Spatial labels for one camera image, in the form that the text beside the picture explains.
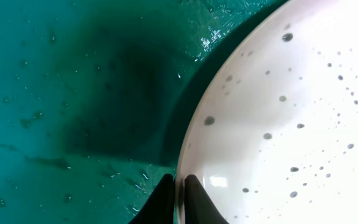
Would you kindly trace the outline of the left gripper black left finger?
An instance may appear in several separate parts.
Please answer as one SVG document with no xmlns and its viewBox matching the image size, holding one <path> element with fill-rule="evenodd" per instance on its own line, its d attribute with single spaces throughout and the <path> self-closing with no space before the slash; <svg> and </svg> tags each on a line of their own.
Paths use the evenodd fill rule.
<svg viewBox="0 0 358 224">
<path fill-rule="evenodd" d="M 174 180 L 171 174 L 165 174 L 139 213 L 129 224 L 173 224 L 173 210 L 175 207 Z"/>
</svg>

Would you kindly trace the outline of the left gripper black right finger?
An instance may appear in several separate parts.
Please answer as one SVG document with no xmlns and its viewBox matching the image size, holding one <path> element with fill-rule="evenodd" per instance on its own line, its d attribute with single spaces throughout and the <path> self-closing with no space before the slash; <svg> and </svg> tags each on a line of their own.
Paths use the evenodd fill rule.
<svg viewBox="0 0 358 224">
<path fill-rule="evenodd" d="M 184 206 L 186 224 L 228 224 L 193 174 L 185 179 Z"/>
</svg>

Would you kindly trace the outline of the white pink plate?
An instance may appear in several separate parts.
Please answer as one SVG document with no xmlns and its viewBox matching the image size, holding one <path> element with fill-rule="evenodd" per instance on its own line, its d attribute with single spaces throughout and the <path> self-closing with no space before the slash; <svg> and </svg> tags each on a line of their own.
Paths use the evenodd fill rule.
<svg viewBox="0 0 358 224">
<path fill-rule="evenodd" d="M 228 223 L 358 223 L 358 1 L 291 0 L 230 54 L 177 167 Z"/>
</svg>

